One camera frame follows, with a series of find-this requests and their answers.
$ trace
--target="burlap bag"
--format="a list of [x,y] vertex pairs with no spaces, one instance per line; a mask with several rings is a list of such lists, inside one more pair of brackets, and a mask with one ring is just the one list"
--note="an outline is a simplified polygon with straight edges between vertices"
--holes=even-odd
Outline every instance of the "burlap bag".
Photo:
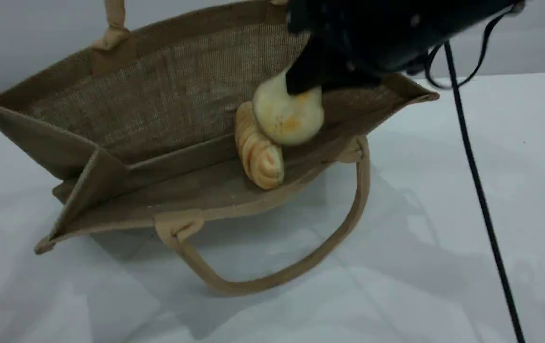
[[[285,182],[265,192],[244,175],[233,123],[238,106],[307,41],[287,33],[285,9],[251,0],[129,32],[123,0],[105,7],[102,39],[0,93],[0,131],[63,180],[53,193],[65,207],[38,254],[68,237],[154,227],[214,289],[254,293],[287,282],[324,259],[359,220],[370,186],[365,135],[402,107],[438,98],[398,74],[376,89],[325,94],[324,130],[284,149]],[[188,243],[205,221],[278,206],[335,161],[357,165],[353,206],[297,263],[227,282]]]

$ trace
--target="bag handle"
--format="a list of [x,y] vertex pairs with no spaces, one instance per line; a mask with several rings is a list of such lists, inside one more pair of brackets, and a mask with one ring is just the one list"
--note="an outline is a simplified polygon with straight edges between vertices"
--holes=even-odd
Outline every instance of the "bag handle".
[[92,44],[92,48],[109,51],[128,38],[130,34],[130,31],[124,26],[126,19],[124,0],[105,0],[105,14],[107,15],[107,30],[105,30],[103,37]]
[[353,206],[351,206],[344,222],[309,256],[276,273],[248,282],[224,280],[187,241],[187,238],[198,232],[205,223],[205,220],[198,216],[198,211],[183,213],[182,219],[168,217],[161,213],[154,219],[156,232],[164,244],[173,248],[209,287],[217,291],[231,295],[246,295],[289,282],[318,265],[352,232],[361,218],[370,193],[370,153],[365,136],[355,137],[355,141],[361,151],[361,158],[358,161],[355,158],[357,156],[355,150],[351,150],[350,146],[345,154],[337,158],[338,161],[357,162],[357,191]]

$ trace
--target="bread roll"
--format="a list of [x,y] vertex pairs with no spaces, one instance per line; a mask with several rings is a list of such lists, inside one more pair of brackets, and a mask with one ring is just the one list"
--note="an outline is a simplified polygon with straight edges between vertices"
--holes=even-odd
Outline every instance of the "bread roll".
[[245,174],[255,185],[268,190],[283,182],[285,166],[281,147],[260,132],[250,101],[236,110],[235,143]]
[[321,87],[297,96],[287,93],[284,70],[261,84],[253,95],[259,128],[281,145],[298,145],[311,139],[324,122]]

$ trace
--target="black wire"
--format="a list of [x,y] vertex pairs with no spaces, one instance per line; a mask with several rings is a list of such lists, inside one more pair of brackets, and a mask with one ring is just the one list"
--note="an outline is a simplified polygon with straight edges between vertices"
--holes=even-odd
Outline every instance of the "black wire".
[[514,326],[515,337],[518,340],[518,343],[525,343],[524,333],[522,332],[522,326],[520,325],[520,319],[518,319],[518,311],[515,307],[514,296],[511,292],[511,287],[509,287],[509,280],[507,279],[507,273],[505,272],[505,265],[503,264],[503,258],[501,258],[501,252],[499,251],[499,245],[496,240],[496,234],[494,228],[492,227],[490,211],[488,210],[486,196],[484,194],[481,180],[479,179],[479,172],[477,171],[475,157],[473,156],[471,141],[469,140],[469,134],[466,129],[465,114],[462,107],[461,93],[459,92],[460,85],[456,79],[455,63],[452,57],[450,43],[448,41],[444,43],[444,49],[446,50],[446,59],[448,61],[448,70],[450,72],[450,80],[452,82],[452,91],[455,96],[456,112],[459,117],[459,123],[461,124],[462,140],[465,146],[466,157],[469,161],[471,175],[473,176],[473,183],[475,183],[477,198],[479,199],[479,206],[482,209],[484,223],[486,224],[486,231],[488,232],[490,247],[492,248],[492,254],[495,257],[496,267],[499,271],[499,278],[501,279],[501,284],[503,285],[503,293],[505,293],[505,301],[507,302],[507,308],[509,309],[512,325]]
[[[482,63],[484,63],[484,58],[486,58],[486,52],[488,51],[488,42],[490,41],[490,34],[492,33],[492,30],[494,30],[495,26],[505,17],[505,15],[508,15],[510,13],[514,13],[514,9],[509,9],[508,11],[505,11],[503,14],[499,15],[498,17],[492,19],[488,25],[486,25],[486,28],[484,29],[484,37],[482,38],[482,48],[479,53],[479,61],[477,61],[477,66],[473,70],[473,72],[461,83],[458,84],[459,87],[462,85],[468,83],[471,81],[477,72],[479,71],[479,68],[482,67]],[[442,44],[436,45],[433,50],[429,53],[429,58],[427,59],[426,65],[425,65],[425,77],[426,79],[435,87],[439,89],[446,89],[450,90],[452,89],[451,86],[442,85],[439,84],[437,81],[433,80],[431,77],[431,65],[433,64],[433,60],[435,59],[435,56],[437,56],[437,52],[442,48]]]

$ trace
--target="white wall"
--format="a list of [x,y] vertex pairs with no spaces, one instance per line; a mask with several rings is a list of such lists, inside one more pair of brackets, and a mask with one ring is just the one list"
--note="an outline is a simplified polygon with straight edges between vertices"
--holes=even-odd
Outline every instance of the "white wall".
[[[127,0],[130,29],[228,0]],[[103,0],[0,0],[0,91],[89,45],[105,29]],[[477,61],[482,27],[457,37],[462,74]],[[435,75],[446,74],[439,56]],[[507,19],[493,36],[481,74],[545,72],[545,0]]]

